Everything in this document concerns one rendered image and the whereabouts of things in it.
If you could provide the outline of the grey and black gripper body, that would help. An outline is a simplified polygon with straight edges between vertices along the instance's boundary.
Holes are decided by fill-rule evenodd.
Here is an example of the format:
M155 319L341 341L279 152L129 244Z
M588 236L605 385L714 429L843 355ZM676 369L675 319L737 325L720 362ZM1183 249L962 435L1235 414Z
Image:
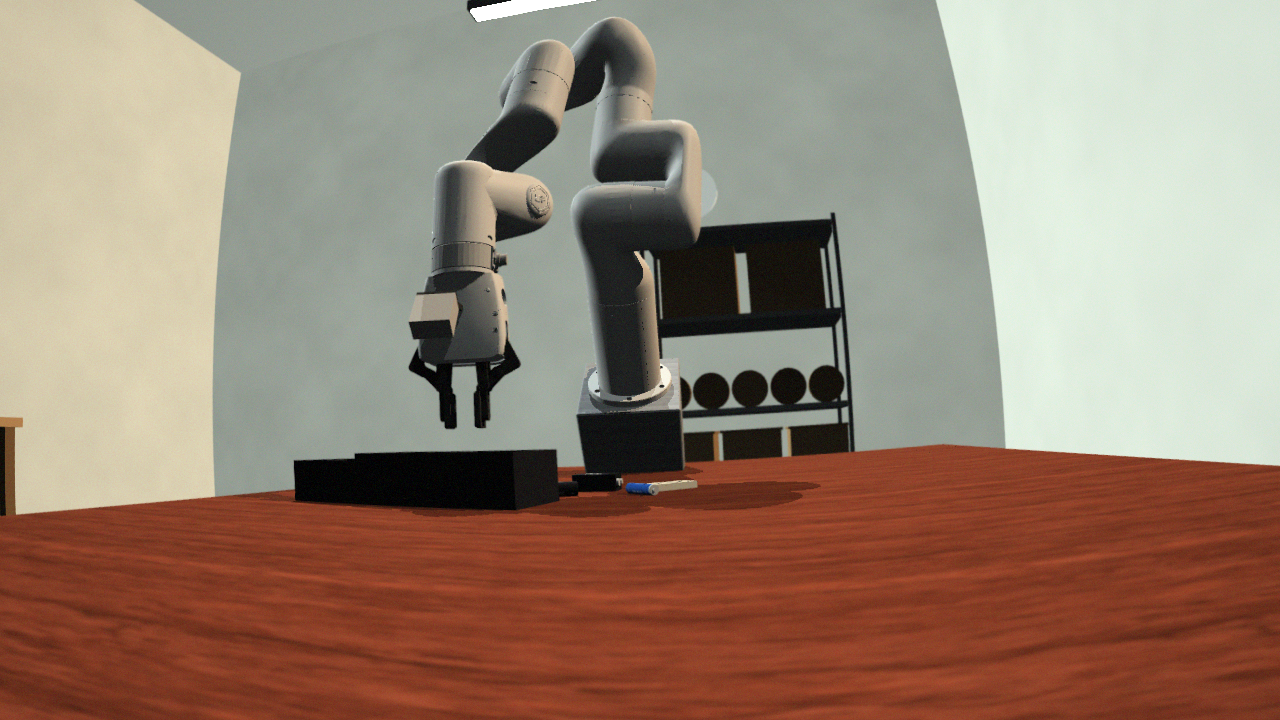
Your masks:
M419 357L433 366L445 363L453 363L453 366L503 363L509 325L502 277L483 266L448 266L433 272L422 292L451 290L456 290L458 302L463 305L454 337L419 340Z

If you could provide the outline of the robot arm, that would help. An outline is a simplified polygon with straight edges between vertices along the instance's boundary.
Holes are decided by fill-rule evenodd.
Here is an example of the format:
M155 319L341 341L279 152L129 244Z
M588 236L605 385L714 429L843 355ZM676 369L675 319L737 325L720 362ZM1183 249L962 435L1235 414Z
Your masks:
M498 273L508 256L495 242L540 229L553 211L547 186L513 172L557 137L564 111L599 95L590 167L602 183L576 193L571 223L598 369L588 387L614 407L652 404L672 382L659 357L653 275L637 251L689 249L701 225L698 132L684 120L652 120L655 82L652 47L623 18L596 22L571 49L532 44L500 85L498 120L434 181L431 274Z

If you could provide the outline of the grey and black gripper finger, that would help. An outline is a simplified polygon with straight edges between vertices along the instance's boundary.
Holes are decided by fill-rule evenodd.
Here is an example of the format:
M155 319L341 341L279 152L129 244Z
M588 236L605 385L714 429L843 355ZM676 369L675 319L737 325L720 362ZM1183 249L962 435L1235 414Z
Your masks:
M433 372L419 357L419 347L410 363L410 372L425 378L439 392L440 420L445 423L445 429L457 428L456 395L453 395L453 389L451 388L452 366L453 363L436 364L436 372Z
M486 428L486 421L490 421L490 392L493 387L497 386L503 375L515 372L521 365L507 336L503 355L506 357L504 363L493 369L490 361L476 363L477 386L474 393L474 421L477 428Z

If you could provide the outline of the white domino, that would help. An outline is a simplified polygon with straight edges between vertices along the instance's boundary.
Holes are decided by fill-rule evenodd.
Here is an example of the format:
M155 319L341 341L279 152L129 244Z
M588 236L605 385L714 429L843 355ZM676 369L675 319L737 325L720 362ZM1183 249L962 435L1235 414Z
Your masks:
M698 488L698 480L669 480L646 484L657 484L659 491Z

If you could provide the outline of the dark grey rack of labelled bins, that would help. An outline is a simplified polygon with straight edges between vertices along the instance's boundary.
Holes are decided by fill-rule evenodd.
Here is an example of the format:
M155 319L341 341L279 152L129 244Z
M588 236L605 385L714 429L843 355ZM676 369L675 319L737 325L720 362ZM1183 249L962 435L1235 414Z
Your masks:
M557 448L465 452L294 460L294 500L483 510L520 510L561 501Z

